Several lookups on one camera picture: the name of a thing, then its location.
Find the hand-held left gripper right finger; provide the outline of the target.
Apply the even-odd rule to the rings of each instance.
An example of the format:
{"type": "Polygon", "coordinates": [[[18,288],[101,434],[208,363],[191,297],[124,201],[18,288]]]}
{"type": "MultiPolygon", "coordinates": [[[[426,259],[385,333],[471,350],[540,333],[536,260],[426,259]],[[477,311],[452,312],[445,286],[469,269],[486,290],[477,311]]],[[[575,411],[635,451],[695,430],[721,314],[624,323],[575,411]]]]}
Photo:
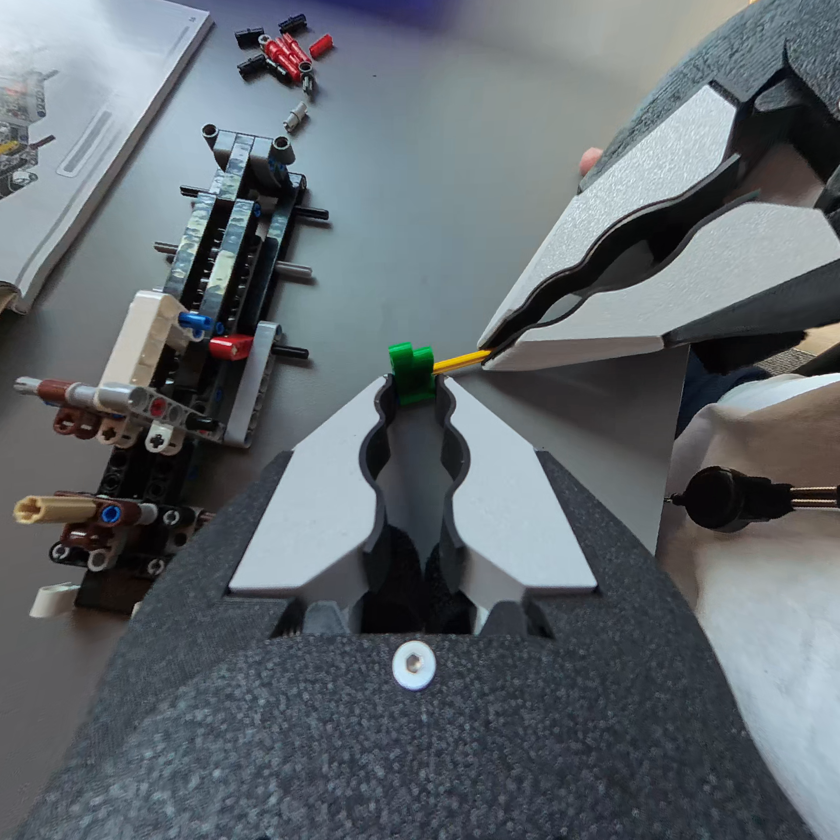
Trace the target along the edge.
{"type": "Polygon", "coordinates": [[[435,410],[452,480],[440,570],[474,608],[472,631],[499,603],[593,593],[594,573],[535,447],[452,376],[437,378],[435,410]]]}

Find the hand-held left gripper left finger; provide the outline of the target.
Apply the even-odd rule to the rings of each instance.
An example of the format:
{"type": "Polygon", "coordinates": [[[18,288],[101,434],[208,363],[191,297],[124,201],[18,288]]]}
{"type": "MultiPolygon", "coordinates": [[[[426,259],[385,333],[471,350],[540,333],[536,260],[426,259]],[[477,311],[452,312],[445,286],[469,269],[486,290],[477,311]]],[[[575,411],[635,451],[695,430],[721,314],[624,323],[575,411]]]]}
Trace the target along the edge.
{"type": "Polygon", "coordinates": [[[351,632],[391,565],[376,479],[391,456],[393,375],[377,377],[290,457],[228,588],[233,595],[333,602],[351,632]]]}

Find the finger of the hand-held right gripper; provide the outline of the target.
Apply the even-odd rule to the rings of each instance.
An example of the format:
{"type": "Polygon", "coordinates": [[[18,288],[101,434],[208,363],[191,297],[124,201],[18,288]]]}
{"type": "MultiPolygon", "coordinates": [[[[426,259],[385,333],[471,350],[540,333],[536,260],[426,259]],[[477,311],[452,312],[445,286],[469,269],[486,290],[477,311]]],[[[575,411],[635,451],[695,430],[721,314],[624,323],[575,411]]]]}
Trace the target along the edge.
{"type": "Polygon", "coordinates": [[[654,274],[520,331],[486,371],[541,371],[838,322],[839,240],[817,207],[743,201],[699,224],[654,274]]]}
{"type": "Polygon", "coordinates": [[[664,207],[704,182],[726,160],[737,107],[711,86],[652,129],[571,199],[481,334],[478,347],[501,343],[504,328],[552,277],[582,266],[620,223],[664,207]]]}

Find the yellow lego axle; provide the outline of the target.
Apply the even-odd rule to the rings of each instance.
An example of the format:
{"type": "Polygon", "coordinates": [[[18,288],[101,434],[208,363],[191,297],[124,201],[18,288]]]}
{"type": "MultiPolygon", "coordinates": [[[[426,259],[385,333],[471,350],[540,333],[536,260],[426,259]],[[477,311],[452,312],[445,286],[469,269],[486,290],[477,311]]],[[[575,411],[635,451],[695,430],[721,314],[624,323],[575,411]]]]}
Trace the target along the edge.
{"type": "Polygon", "coordinates": [[[438,360],[434,363],[433,375],[446,375],[455,371],[483,364],[493,353],[493,350],[478,350],[473,353],[465,353],[450,359],[438,360]]]}

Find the green lego piece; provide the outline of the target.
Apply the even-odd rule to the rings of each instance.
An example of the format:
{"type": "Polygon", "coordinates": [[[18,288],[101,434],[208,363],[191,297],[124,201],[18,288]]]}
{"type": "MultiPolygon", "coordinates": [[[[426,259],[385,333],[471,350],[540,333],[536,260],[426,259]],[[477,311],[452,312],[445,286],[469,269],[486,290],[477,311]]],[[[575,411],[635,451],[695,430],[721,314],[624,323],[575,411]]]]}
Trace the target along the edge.
{"type": "Polygon", "coordinates": [[[429,346],[415,349],[410,342],[389,346],[388,354],[396,399],[410,406],[435,399],[434,352],[429,346]]]}

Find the grey black lego chassis assembly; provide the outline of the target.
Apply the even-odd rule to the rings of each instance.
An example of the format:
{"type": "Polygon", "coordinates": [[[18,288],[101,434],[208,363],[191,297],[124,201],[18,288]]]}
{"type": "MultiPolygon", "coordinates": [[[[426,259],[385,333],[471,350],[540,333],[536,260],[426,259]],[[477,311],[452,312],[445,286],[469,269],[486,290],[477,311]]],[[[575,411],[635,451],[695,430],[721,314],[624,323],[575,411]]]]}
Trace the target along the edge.
{"type": "Polygon", "coordinates": [[[305,175],[286,133],[221,130],[203,138],[217,165],[205,190],[182,186],[192,214],[160,288],[130,303],[99,383],[21,376],[14,389],[56,412],[63,437],[111,449],[93,492],[29,495],[20,524],[61,526],[52,563],[85,575],[75,607],[131,616],[214,513],[193,504],[189,485],[209,447],[247,450],[278,359],[306,361],[268,320],[281,277],[312,270],[284,261],[304,219],[329,213],[305,204],[305,175]]]}

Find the white curved lego piece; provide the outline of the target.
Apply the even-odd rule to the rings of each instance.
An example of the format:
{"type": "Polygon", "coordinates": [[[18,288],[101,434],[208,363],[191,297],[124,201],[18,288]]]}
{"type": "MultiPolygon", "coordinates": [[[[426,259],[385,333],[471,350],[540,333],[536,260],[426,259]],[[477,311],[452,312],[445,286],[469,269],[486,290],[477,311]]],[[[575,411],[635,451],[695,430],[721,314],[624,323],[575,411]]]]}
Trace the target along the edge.
{"type": "Polygon", "coordinates": [[[36,619],[50,619],[71,612],[75,607],[79,589],[79,584],[70,582],[40,587],[29,610],[29,616],[36,619]]]}

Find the lego instruction booklet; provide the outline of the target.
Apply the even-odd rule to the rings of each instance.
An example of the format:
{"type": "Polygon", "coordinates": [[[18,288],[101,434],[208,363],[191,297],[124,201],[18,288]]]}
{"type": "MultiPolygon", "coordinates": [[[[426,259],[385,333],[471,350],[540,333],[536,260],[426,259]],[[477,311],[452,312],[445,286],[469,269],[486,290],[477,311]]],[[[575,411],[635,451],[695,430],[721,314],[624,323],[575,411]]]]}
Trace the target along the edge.
{"type": "Polygon", "coordinates": [[[212,26],[175,2],[1,2],[3,310],[29,310],[212,26]]]}

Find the dark blue trousers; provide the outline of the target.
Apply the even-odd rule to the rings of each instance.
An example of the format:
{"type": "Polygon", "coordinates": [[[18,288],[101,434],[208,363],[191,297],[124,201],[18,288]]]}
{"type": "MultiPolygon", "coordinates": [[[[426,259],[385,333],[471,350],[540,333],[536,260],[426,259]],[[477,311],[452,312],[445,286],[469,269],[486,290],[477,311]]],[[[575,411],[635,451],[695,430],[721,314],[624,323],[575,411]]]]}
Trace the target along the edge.
{"type": "Polygon", "coordinates": [[[675,439],[685,431],[692,418],[703,407],[717,403],[740,385],[761,382],[768,378],[770,378],[770,373],[759,366],[742,367],[726,374],[709,372],[701,360],[690,351],[680,398],[675,439]]]}

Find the black badge reel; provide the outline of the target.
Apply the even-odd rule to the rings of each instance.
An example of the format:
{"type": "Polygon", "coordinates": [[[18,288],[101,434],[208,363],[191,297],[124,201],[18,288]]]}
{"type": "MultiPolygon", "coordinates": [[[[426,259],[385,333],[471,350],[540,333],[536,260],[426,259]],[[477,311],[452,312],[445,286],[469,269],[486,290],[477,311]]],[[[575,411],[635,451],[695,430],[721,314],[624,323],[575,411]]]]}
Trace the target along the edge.
{"type": "Polygon", "coordinates": [[[793,512],[791,490],[788,484],[714,465],[697,472],[683,491],[670,494],[665,503],[684,508],[703,529],[738,532],[793,512]]]}

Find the white shirt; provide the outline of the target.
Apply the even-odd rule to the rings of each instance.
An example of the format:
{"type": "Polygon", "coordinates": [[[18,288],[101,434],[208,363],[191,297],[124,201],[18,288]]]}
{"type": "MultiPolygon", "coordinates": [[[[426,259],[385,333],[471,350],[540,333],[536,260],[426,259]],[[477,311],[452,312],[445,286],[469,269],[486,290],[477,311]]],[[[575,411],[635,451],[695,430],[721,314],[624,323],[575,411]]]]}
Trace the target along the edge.
{"type": "MultiPolygon", "coordinates": [[[[838,374],[740,385],[677,437],[666,494],[701,469],[838,487],[838,374]]],[[[839,514],[806,508],[735,533],[666,504],[656,558],[708,636],[752,739],[816,837],[839,837],[839,514]]]]}

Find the pile of red black pins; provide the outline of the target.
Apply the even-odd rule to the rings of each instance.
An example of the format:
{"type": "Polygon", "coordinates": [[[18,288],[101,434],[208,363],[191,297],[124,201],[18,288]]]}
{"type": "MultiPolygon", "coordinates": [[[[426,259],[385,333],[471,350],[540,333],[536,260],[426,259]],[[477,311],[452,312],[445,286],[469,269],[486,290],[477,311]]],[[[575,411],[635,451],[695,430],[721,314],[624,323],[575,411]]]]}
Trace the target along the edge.
{"type": "Polygon", "coordinates": [[[318,83],[314,63],[333,50],[334,42],[331,35],[325,34],[304,48],[296,35],[306,30],[305,14],[291,15],[280,21],[275,36],[270,36],[262,27],[236,29],[237,47],[253,51],[253,55],[237,65],[240,77],[251,81],[269,75],[289,87],[300,87],[307,99],[315,99],[318,83]]]}

